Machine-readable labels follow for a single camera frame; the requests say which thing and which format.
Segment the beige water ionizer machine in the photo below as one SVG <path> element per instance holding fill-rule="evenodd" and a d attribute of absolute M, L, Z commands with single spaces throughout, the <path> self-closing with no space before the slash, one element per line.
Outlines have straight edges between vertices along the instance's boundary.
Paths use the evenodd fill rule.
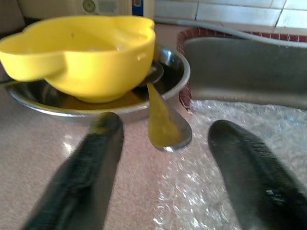
<path fill-rule="evenodd" d="M 17 0 L 26 18 L 134 15 L 152 19 L 155 0 Z"/>

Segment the clear bubble wrap sheet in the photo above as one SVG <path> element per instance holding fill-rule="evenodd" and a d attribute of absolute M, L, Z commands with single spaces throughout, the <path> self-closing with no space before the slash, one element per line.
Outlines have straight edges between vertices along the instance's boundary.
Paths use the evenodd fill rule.
<path fill-rule="evenodd" d="M 280 105 L 192 101 L 192 142 L 159 183 L 153 230 L 242 230 L 208 144 L 213 122 L 228 120 L 260 137 L 307 187 L 307 110 Z"/>

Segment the yellow plastic bowl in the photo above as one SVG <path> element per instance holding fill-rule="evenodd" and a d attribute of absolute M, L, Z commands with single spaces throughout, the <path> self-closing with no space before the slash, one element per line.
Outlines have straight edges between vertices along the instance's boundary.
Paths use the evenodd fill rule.
<path fill-rule="evenodd" d="M 90 103 L 116 100 L 146 78 L 155 23 L 141 16 L 65 16 L 0 39 L 0 63 L 18 82 L 44 80 Z"/>

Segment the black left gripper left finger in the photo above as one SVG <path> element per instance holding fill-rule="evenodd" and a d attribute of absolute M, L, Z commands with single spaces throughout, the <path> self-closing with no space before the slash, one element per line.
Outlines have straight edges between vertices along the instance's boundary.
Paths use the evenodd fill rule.
<path fill-rule="evenodd" d="M 102 113 L 50 179 L 21 230 L 103 230 L 123 142 L 120 117 Z"/>

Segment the steel spoon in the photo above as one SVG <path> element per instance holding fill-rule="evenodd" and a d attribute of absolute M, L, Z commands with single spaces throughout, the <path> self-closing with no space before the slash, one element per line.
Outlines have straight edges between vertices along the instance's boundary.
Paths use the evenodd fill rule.
<path fill-rule="evenodd" d="M 148 75 L 142 82 L 149 96 L 148 138 L 158 150 L 175 152 L 186 147 L 192 140 L 189 123 L 161 96 L 154 84 L 164 74 L 163 66 L 153 61 Z"/>

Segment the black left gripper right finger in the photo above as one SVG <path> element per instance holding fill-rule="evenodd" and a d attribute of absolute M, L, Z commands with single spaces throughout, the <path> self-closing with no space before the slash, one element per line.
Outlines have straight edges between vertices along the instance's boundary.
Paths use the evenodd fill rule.
<path fill-rule="evenodd" d="M 260 137 L 217 120 L 208 144 L 242 230 L 307 230 L 307 187 Z"/>

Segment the steel sink basin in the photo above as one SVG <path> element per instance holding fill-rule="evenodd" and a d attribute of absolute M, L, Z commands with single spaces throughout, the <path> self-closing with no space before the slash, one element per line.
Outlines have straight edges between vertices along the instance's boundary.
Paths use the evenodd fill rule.
<path fill-rule="evenodd" d="M 198 37 L 184 43 L 193 100 L 276 104 L 307 110 L 307 49 Z"/>

